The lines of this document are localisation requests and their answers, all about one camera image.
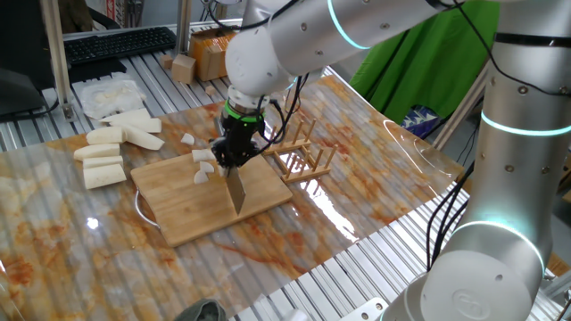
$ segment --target keyboard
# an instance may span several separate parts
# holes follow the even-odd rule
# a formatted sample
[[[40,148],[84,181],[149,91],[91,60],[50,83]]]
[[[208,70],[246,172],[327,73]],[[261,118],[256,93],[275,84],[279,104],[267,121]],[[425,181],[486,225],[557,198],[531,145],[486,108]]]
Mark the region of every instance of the keyboard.
[[[171,49],[176,42],[177,38],[172,31],[166,27],[157,27],[65,41],[63,47],[68,62],[77,65],[105,58]]]

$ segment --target knife blade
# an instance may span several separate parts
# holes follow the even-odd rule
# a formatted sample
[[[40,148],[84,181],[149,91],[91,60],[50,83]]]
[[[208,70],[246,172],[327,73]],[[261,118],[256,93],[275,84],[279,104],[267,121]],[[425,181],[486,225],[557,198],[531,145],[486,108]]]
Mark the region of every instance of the knife blade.
[[[230,198],[234,203],[234,209],[236,210],[236,213],[240,215],[240,210],[242,209],[242,205],[244,205],[244,201],[246,199],[246,191],[244,190],[244,184],[242,183],[242,178],[240,178],[237,168],[231,168],[228,170],[226,185],[230,192]]]

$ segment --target green fabric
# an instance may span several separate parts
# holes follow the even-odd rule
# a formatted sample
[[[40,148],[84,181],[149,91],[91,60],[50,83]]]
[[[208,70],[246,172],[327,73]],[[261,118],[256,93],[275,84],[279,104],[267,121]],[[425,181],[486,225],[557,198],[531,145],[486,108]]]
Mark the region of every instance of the green fabric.
[[[174,321],[226,321],[226,311],[215,300],[202,299],[182,311]]]
[[[499,4],[478,1],[463,8],[491,45]],[[415,105],[445,118],[458,107],[485,58],[474,31],[458,10],[451,10],[372,48],[350,84],[398,124]]]

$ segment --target cutting board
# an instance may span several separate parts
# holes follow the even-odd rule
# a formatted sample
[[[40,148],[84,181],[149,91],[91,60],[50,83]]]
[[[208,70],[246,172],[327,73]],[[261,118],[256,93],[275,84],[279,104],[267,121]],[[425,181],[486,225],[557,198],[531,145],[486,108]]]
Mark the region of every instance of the cutting board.
[[[292,199],[292,192],[274,169],[257,156],[239,169],[246,197],[240,215],[236,214],[226,179],[215,173],[210,181],[195,185],[200,169],[192,154],[131,170],[133,181],[145,198],[171,247],[207,235],[243,219],[270,210]]]

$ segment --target peeled radish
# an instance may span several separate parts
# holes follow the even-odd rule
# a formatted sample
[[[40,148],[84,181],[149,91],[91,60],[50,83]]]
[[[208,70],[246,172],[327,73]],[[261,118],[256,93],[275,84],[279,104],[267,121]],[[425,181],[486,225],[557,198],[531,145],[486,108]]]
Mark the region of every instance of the peeled radish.
[[[87,134],[88,144],[125,143],[127,133],[123,128],[99,128]]]
[[[205,149],[205,150],[193,150],[193,159],[194,162],[199,162],[199,161],[215,161],[216,157],[214,156],[214,154],[212,153],[211,150],[209,149]]]
[[[194,145],[194,136],[190,135],[190,134],[184,134],[182,136],[182,139],[180,140],[180,143],[183,144],[188,144],[188,145]]]
[[[123,158],[120,156],[98,157],[83,160],[83,169],[93,169],[96,167],[119,164],[123,166]]]
[[[210,163],[207,163],[206,161],[201,161],[200,170],[204,173],[214,173],[214,166],[212,166]]]
[[[160,119],[125,119],[111,122],[111,126],[120,126],[120,124],[131,125],[147,133],[158,134],[162,131],[162,122]]]
[[[99,121],[101,122],[112,122],[112,121],[123,121],[123,120],[133,120],[133,119],[150,119],[151,115],[149,111],[145,108],[141,108],[140,110],[135,111],[126,111],[120,113],[118,115],[111,115],[109,117],[105,117]]]
[[[111,185],[127,180],[123,167],[119,164],[83,169],[86,189]]]
[[[97,144],[79,148],[73,153],[73,159],[82,161],[87,158],[119,156],[119,144]]]
[[[144,132],[143,130],[133,127],[131,125],[120,123],[119,126],[127,132],[127,141],[141,146],[143,148],[158,151],[161,149],[164,142],[151,134]]]
[[[208,182],[208,176],[206,176],[205,172],[199,170],[196,172],[196,174],[194,174],[194,183],[196,185],[206,183],[206,182]]]

